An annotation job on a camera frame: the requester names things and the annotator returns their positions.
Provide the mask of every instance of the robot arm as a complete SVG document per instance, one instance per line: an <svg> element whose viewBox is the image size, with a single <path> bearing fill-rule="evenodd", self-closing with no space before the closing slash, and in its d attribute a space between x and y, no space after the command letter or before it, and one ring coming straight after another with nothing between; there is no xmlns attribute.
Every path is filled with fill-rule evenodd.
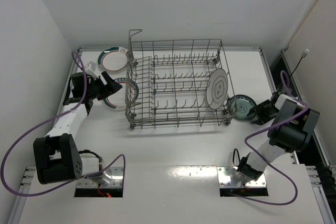
<svg viewBox="0 0 336 224"><path fill-rule="evenodd" d="M272 125L290 118L298 110L302 110L301 104L284 94L279 96L275 105L280 107L280 109ZM243 181L258 180L267 165L279 156L293 151L302 151L308 145L319 116L319 112L308 109L306 113L294 121L268 131L267 136L269 139L257 150L268 162L266 163L255 152L243 157L237 169Z"/></svg>
<svg viewBox="0 0 336 224"><path fill-rule="evenodd" d="M87 64L85 71L87 92L82 104L61 117L45 137L34 141L36 171L41 184L79 179L82 176L82 161L73 139L80 124L89 115L93 100L107 98L122 88L122 85L113 81L105 71L101 73L106 82L104 84L96 73L94 62ZM71 110L81 100L84 92L83 73L72 74L71 82L73 97L64 102L64 111ZM56 152L60 153L60 158L52 158Z"/></svg>

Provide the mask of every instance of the white table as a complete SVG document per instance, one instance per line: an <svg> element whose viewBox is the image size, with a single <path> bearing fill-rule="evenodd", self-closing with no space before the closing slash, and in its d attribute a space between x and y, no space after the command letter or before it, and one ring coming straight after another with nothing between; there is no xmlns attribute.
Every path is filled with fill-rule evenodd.
<svg viewBox="0 0 336 224"><path fill-rule="evenodd" d="M99 53L83 52L84 64L96 61ZM265 71L258 51L227 51L226 57L236 94L246 94L257 103L270 98L268 69ZM125 72L112 77L125 77ZM111 111L95 101L79 129L76 145L78 150L95 151L106 163L125 154L123 198L74 198L76 184L72 183L27 198L19 223L323 223L306 168L293 164L289 154L274 164L298 185L299 196L293 204L277 207L219 196L216 166L232 165L234 148L245 156L249 152L245 136L260 128L233 119L229 126L132 131L124 111ZM265 139L262 134L251 142L258 146ZM195 165L204 169L186 172L195 171L188 167ZM269 168L265 176L269 197L260 199L283 202L293 197L294 189L284 177ZM53 186L40 185L34 176L30 193Z"/></svg>

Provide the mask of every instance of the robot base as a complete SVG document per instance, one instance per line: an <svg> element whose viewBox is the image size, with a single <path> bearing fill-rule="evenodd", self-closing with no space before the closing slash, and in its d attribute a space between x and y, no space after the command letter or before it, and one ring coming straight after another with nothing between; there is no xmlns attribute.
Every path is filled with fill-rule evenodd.
<svg viewBox="0 0 336 224"><path fill-rule="evenodd" d="M264 174L262 174L257 181L252 180L243 185L242 177L237 173L236 166L217 167L217 172L221 197L234 197L231 194L242 196L268 196Z"/></svg>

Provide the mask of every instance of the rack wire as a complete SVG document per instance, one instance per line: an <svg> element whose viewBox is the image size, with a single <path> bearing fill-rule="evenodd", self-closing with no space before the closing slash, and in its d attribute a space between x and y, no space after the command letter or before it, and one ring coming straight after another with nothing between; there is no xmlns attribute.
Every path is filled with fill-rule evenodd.
<svg viewBox="0 0 336 224"><path fill-rule="evenodd" d="M222 40L132 41L141 31L129 31L125 114L130 127L229 125L237 106L228 105L234 89ZM223 106L212 110L206 102L206 89L211 73L218 68L227 73L229 92Z"/></svg>

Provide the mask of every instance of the white wall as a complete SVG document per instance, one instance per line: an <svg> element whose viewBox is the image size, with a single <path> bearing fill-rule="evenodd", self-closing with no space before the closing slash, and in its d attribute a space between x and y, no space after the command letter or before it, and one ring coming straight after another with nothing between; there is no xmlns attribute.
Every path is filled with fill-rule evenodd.
<svg viewBox="0 0 336 224"><path fill-rule="evenodd" d="M319 0L303 22L287 51L288 63L294 69L301 53L309 54L294 73L304 98L321 115L318 130L324 150L336 164L336 0Z"/></svg>
<svg viewBox="0 0 336 224"><path fill-rule="evenodd" d="M72 48L126 45L141 39L221 38L227 46L262 46L272 61L314 0L44 0Z"/></svg>
<svg viewBox="0 0 336 224"><path fill-rule="evenodd" d="M0 0L0 158L26 130L55 115L71 63L70 48L42 0ZM23 139L9 157L5 176L18 189L24 168L34 165L33 140ZM0 223L14 196L0 184Z"/></svg>

